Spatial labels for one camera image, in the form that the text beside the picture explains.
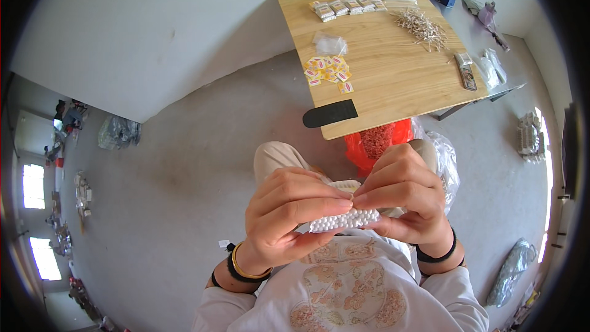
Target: red plastic bag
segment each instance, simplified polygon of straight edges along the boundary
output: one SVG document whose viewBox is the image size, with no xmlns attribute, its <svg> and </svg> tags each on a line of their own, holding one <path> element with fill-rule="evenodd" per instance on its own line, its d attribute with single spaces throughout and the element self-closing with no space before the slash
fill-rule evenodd
<svg viewBox="0 0 590 332">
<path fill-rule="evenodd" d="M 414 139 L 410 119 L 367 129 L 344 136 L 346 157 L 359 168 L 358 176 L 371 173 L 377 160 L 391 145 L 404 144 Z"/>
</svg>

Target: concrete floor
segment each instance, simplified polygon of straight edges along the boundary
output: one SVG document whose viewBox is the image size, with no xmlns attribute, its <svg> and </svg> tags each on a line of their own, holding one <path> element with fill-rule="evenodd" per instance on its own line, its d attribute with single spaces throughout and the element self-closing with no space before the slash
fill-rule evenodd
<svg viewBox="0 0 590 332">
<path fill-rule="evenodd" d="M 541 244 L 546 167 L 515 151 L 517 118 L 539 107 L 555 117 L 539 70 L 521 39 L 511 38 L 530 84 L 496 102 L 462 109 L 442 122 L 421 117 L 426 130 L 457 151 L 461 187 L 449 219 L 466 248 L 480 302 L 515 241 Z M 132 331 L 188 331 L 213 267 L 226 253 L 218 240 L 244 238 L 244 210 L 254 193 L 252 160 L 259 144 L 295 146 L 334 180 L 356 176 L 343 139 L 325 141 L 301 116 L 313 107 L 297 54 L 285 53 L 223 77 L 170 105 L 143 126 L 141 144 L 107 151 L 97 132 L 107 113 L 92 109 L 77 147 L 65 150 L 63 213 L 74 263 L 102 313 Z M 74 204 L 74 175 L 92 187 L 85 234 Z M 537 263 L 515 296 L 488 307 L 490 329 L 513 314 Z"/>
</svg>

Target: gold bangle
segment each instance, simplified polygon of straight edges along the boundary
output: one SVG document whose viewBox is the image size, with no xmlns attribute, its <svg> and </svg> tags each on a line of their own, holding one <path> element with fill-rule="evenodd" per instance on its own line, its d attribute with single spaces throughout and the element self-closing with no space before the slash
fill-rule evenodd
<svg viewBox="0 0 590 332">
<path fill-rule="evenodd" d="M 238 248 L 240 246 L 242 246 L 243 243 L 244 243 L 244 241 L 242 241 L 238 245 L 236 245 L 234 251 L 232 251 L 232 253 L 231 253 L 231 261 L 234 264 L 235 271 L 238 272 L 238 274 L 242 277 L 252 278 L 252 279 L 264 278 L 264 277 L 268 276 L 270 274 L 270 272 L 273 271 L 274 267 L 267 269 L 266 272 L 264 272 L 262 275 L 259 275 L 259 276 L 247 274 L 246 272 L 244 272 L 242 270 L 242 268 L 240 268 L 240 266 L 238 265 L 238 262 L 235 260 L 235 253 L 238 252 Z"/>
</svg>

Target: white shirt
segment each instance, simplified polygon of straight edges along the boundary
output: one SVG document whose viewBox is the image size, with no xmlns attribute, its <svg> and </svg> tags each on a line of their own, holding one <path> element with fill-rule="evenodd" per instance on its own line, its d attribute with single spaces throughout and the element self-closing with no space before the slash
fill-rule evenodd
<svg viewBox="0 0 590 332">
<path fill-rule="evenodd" d="M 273 272 L 258 298 L 205 289 L 193 331 L 487 331 L 466 268 L 420 287 L 407 245 L 345 233 Z"/>
</svg>

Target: beige pants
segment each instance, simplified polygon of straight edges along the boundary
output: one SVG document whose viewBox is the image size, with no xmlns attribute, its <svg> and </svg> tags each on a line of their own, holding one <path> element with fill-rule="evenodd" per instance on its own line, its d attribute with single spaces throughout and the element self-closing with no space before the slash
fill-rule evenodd
<svg viewBox="0 0 590 332">
<path fill-rule="evenodd" d="M 437 170 L 437 155 L 434 146 L 428 141 L 419 138 L 409 142 L 410 146 L 424 159 L 431 171 Z M 310 166 L 305 159 L 289 144 L 279 141 L 270 141 L 264 143 L 256 149 L 254 155 L 254 176 L 256 185 L 259 186 L 266 177 L 275 169 L 284 167 L 301 167 L 312 172 L 321 173 L 318 169 Z M 324 176 L 322 181 L 325 183 L 332 182 Z"/>
</svg>

